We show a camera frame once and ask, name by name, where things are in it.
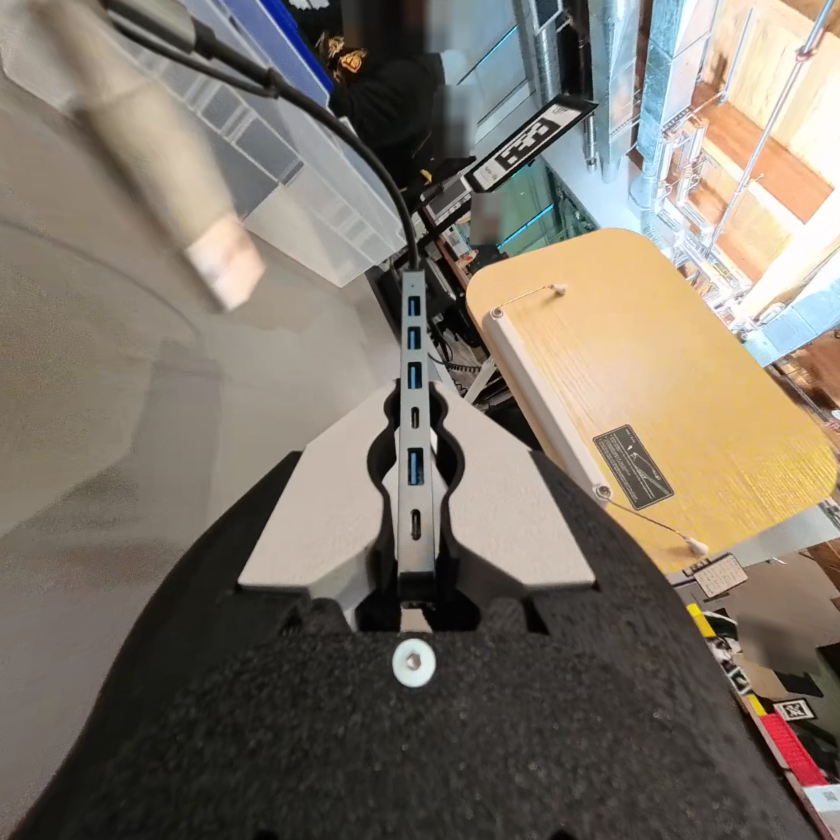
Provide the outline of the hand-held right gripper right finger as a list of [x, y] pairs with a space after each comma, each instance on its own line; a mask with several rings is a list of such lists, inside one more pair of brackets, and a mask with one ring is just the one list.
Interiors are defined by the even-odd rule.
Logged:
[[536, 454], [456, 392], [430, 385], [447, 587], [471, 601], [588, 589], [595, 575]]

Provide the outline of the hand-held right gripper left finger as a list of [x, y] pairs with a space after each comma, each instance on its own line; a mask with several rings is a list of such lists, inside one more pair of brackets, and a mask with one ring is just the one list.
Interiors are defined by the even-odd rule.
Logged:
[[302, 451], [238, 577], [247, 592], [329, 599], [357, 629], [355, 611], [392, 568], [396, 381], [343, 416]]

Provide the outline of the grey usb hub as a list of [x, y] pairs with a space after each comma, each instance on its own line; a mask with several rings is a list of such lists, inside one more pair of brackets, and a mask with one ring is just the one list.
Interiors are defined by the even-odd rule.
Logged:
[[435, 594], [434, 495], [427, 378], [427, 290], [414, 227], [402, 195], [375, 154], [329, 110], [218, 40], [179, 2], [101, 2], [112, 25], [158, 56], [251, 96], [282, 100], [307, 114], [351, 148], [375, 173], [395, 206], [406, 238], [409, 269], [402, 274], [400, 443], [397, 451], [396, 589], [401, 603], [430, 603]]

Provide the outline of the clear plastic organizer box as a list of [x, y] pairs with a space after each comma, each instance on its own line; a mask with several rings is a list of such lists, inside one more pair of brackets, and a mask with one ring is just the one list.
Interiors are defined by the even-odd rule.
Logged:
[[[181, 2], [227, 46], [248, 48], [220, 2]], [[28, 2], [2, 2], [2, 69], [27, 93], [68, 118], [81, 102], [70, 70]], [[124, 57], [160, 81], [201, 126], [252, 234], [343, 287], [405, 245], [384, 186], [331, 132], [285, 101], [269, 101], [152, 55], [121, 36]]]

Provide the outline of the wooden book stand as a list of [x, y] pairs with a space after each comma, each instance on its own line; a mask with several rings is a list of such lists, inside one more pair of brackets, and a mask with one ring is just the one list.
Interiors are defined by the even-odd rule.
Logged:
[[610, 487], [605, 512], [665, 574], [818, 506], [837, 458], [793, 404], [646, 237], [594, 233], [480, 269], [470, 317], [545, 454], [540, 393], [562, 407]]

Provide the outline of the white paper card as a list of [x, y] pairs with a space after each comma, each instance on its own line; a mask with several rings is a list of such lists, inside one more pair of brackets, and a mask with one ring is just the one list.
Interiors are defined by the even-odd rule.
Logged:
[[697, 563], [690, 576], [706, 601], [725, 596], [749, 580], [746, 570], [732, 553]]

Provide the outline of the red ribbed object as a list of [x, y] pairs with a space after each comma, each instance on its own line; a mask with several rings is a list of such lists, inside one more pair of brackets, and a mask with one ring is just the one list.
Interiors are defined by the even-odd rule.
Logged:
[[803, 788], [827, 786], [828, 781], [789, 723], [777, 712], [759, 717], [764, 730], [780, 753], [784, 767]]

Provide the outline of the black white tag sign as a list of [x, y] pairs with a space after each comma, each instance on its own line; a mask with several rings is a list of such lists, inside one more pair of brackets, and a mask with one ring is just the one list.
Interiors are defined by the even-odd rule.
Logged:
[[559, 137], [592, 116], [596, 101], [558, 95], [464, 175], [472, 193], [492, 193]]

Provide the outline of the blue plastic bin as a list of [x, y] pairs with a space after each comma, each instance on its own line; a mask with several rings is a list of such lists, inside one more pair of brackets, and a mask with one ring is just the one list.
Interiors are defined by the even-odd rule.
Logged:
[[231, 24], [263, 63], [276, 68], [295, 89], [326, 107], [333, 87], [308, 42], [301, 36], [290, 3], [222, 1]]

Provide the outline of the silver ventilation duct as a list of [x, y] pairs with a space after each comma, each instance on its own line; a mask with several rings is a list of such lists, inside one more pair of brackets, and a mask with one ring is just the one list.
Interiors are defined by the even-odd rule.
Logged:
[[633, 146], [638, 38], [644, 2], [513, 1], [526, 81], [536, 104], [561, 94], [595, 103], [583, 120], [584, 162], [605, 184]]

